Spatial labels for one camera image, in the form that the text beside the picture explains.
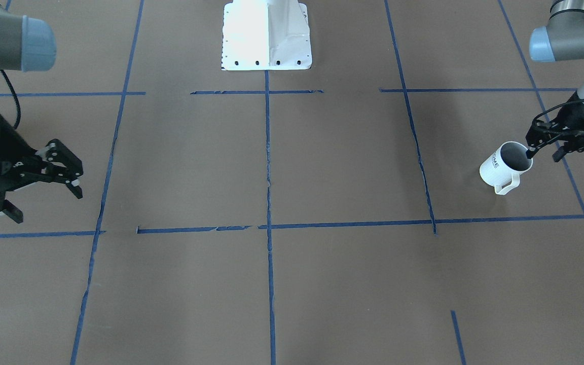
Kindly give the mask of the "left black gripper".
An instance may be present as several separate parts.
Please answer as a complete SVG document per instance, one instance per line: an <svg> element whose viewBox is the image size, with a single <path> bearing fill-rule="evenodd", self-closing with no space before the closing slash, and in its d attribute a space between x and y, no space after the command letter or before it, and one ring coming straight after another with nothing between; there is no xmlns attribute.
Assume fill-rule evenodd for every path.
<svg viewBox="0 0 584 365"><path fill-rule="evenodd" d="M533 118L526 134L528 159L533 159L545 146L561 141L563 145L552 155L556 163L569 153L584 152L584 99L574 93L555 118L545 122L540 120L542 116L544 114Z"/></svg>

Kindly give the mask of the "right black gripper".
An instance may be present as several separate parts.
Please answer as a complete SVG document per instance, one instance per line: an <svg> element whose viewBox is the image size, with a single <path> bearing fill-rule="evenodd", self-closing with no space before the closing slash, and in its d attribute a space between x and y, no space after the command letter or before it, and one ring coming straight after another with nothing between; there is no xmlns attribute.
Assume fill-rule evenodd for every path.
<svg viewBox="0 0 584 365"><path fill-rule="evenodd" d="M62 184L81 199L79 178L83 175L83 162L62 141L52 139L44 148L35 150L0 115L0 215L17 224L23 222L23 212L6 199L6 192L24 184Z"/></svg>

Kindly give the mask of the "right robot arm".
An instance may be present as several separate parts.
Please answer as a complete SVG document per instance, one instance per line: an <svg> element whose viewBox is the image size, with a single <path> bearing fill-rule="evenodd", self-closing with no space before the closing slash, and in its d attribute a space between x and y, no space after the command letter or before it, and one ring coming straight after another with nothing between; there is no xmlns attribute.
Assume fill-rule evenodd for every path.
<svg viewBox="0 0 584 365"><path fill-rule="evenodd" d="M51 26L26 15L10 14L0 4L0 73L9 70L47 71L55 65L56 40ZM65 185L77 199L83 197L79 179L83 162L59 139L36 150L18 133L20 117L9 123L0 113L0 216L20 224L23 212L6 199L38 182Z"/></svg>

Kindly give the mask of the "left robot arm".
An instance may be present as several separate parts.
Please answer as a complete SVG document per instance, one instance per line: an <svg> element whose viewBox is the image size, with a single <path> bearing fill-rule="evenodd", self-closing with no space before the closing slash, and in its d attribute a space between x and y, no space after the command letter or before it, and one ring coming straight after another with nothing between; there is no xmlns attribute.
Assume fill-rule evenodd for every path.
<svg viewBox="0 0 584 365"><path fill-rule="evenodd" d="M536 62L584 59L584 1L554 1L549 22L536 28L529 40L529 56ZM568 101L550 109L556 117L544 120L537 114L526 134L526 157L533 158L545 146L561 141L553 154L558 162L569 153L584 152L584 83Z"/></svg>

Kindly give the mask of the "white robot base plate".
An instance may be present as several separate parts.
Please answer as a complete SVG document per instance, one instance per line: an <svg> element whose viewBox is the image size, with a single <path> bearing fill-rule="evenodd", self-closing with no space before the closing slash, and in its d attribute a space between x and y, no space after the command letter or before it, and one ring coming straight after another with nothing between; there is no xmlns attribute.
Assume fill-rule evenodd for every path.
<svg viewBox="0 0 584 365"><path fill-rule="evenodd" d="M232 1L224 6L222 31L222 70L312 66L308 7L299 1Z"/></svg>

